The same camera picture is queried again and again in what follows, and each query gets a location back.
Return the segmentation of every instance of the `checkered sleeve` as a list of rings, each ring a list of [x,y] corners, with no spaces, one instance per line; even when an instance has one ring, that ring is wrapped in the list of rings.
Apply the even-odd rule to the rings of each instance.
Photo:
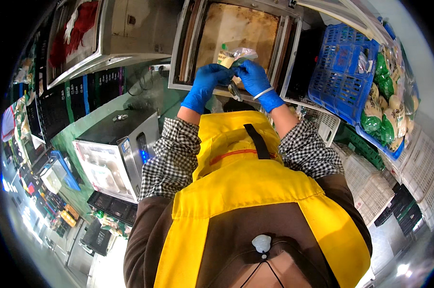
[[[281,139],[279,153],[287,168],[303,171],[313,179],[344,173],[338,154],[325,146],[316,127],[308,120],[297,124]]]
[[[192,182],[201,144],[198,130],[180,118],[165,119],[161,138],[153,146],[155,157],[142,168],[140,200],[150,196],[173,199]]]

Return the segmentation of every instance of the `white bracelet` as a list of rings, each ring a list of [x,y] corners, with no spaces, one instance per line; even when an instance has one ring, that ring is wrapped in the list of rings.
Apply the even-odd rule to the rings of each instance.
[[[270,88],[268,88],[268,89],[266,89],[266,90],[263,90],[262,92],[260,92],[259,94],[257,94],[257,95],[254,97],[254,100],[257,99],[258,97],[262,96],[263,94],[267,93],[268,91],[273,90],[273,89],[274,89],[273,87],[270,87]]]

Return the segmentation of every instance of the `yellow apron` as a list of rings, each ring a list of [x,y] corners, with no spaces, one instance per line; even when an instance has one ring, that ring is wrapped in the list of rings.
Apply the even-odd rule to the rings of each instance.
[[[262,135],[274,161],[259,160],[252,152],[235,153],[255,149],[243,127],[248,123]],[[174,198],[173,222],[159,259],[156,288],[196,286],[211,217],[290,202],[298,203],[340,287],[356,286],[370,266],[363,237],[348,213],[327,198],[316,181],[283,166],[277,154],[279,137],[262,113],[203,115],[199,137],[198,168],[194,182]]]

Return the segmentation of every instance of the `red fabric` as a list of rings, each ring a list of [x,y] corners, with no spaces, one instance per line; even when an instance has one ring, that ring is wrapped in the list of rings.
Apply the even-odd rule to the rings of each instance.
[[[66,25],[56,34],[49,54],[49,63],[53,67],[64,63],[67,56],[75,52],[80,43],[82,45],[84,33],[94,26],[98,3],[99,1],[85,2],[78,7],[78,18],[71,30],[70,44],[64,42]]]

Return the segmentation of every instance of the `hand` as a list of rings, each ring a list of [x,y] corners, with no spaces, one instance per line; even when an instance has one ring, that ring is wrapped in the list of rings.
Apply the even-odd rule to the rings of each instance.
[[[193,87],[183,100],[181,106],[199,114],[204,112],[206,102],[212,97],[217,84],[228,85],[235,73],[220,64],[209,64],[198,69]]]
[[[241,78],[244,88],[253,96],[270,88],[265,69],[259,64],[246,60],[239,67],[233,67],[235,75]],[[274,108],[284,104],[284,101],[278,96],[275,90],[271,90],[258,98],[266,112],[270,113]]]

